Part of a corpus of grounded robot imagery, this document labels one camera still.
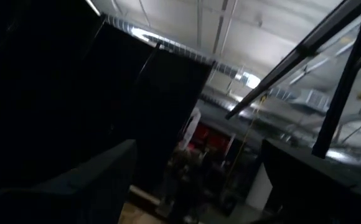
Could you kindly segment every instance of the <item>ceiling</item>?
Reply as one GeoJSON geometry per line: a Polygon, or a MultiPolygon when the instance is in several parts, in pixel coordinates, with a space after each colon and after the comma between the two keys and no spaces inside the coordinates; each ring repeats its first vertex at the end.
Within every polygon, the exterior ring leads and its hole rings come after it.
{"type": "MultiPolygon", "coordinates": [[[[254,85],[251,78],[262,79],[341,0],[92,0],[99,11],[121,18],[134,26],[172,40],[184,48],[228,65],[236,72],[216,69],[207,86],[240,100],[254,85]]],[[[361,18],[346,27],[334,44],[312,58],[302,70],[290,73],[279,86],[289,89],[314,88],[332,96],[351,46],[359,31],[361,18]]],[[[343,117],[340,142],[361,146],[361,72],[355,82],[343,117]]],[[[288,103],[269,99],[262,111],[291,124],[317,133],[323,120],[319,114],[302,113],[288,103]]],[[[284,127],[296,135],[301,130],[284,127]]]]}

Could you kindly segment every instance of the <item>rope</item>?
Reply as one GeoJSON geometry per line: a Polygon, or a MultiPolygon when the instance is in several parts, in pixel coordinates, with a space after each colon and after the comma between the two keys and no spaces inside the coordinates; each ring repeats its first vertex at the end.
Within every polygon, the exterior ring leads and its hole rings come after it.
{"type": "Polygon", "coordinates": [[[254,110],[253,110],[253,114],[256,114],[256,116],[252,119],[250,126],[248,127],[248,129],[247,129],[246,132],[245,132],[243,142],[242,142],[242,144],[241,144],[241,146],[240,146],[240,148],[239,148],[239,150],[238,150],[238,153],[237,153],[237,156],[236,156],[236,158],[235,158],[235,161],[233,162],[233,164],[232,164],[232,166],[231,166],[231,168],[230,168],[230,170],[229,170],[229,173],[228,173],[228,175],[227,175],[227,178],[226,178],[226,182],[225,182],[224,187],[226,187],[226,186],[228,185],[229,178],[230,178],[230,174],[232,173],[233,169],[235,168],[237,159],[238,159],[238,157],[240,156],[241,152],[243,151],[243,147],[244,147],[244,145],[245,145],[245,141],[247,140],[247,136],[248,136],[248,134],[250,133],[250,129],[251,129],[251,127],[253,126],[254,121],[257,119],[258,113],[260,112],[261,105],[263,104],[263,102],[265,102],[266,98],[267,98],[267,96],[266,96],[266,95],[263,95],[263,96],[261,97],[260,104],[258,105],[257,108],[254,108],[254,110]]]}

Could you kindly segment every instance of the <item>white ceiling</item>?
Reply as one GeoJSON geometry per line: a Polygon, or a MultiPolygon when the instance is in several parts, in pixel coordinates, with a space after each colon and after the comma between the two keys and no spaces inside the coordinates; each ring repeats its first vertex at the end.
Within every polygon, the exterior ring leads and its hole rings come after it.
{"type": "MultiPolygon", "coordinates": [[[[143,29],[211,55],[212,58],[259,78],[265,77],[341,0],[92,0],[102,12],[121,17],[143,29]]],[[[293,86],[289,83],[302,71],[290,74],[280,85],[287,88],[315,88],[332,95],[342,74],[349,51],[334,55],[353,42],[358,28],[346,32],[334,45],[313,58],[307,67],[330,58],[329,62],[304,76],[293,86]]],[[[222,93],[245,96],[251,88],[218,71],[208,86],[222,93]]],[[[356,114],[361,101],[361,72],[345,107],[344,114],[356,114]]],[[[302,114],[284,102],[271,100],[263,110],[310,126],[322,117],[302,114]]],[[[361,125],[349,123],[340,138],[346,138],[361,125]]],[[[361,131],[347,141],[361,146],[361,131]]]]}

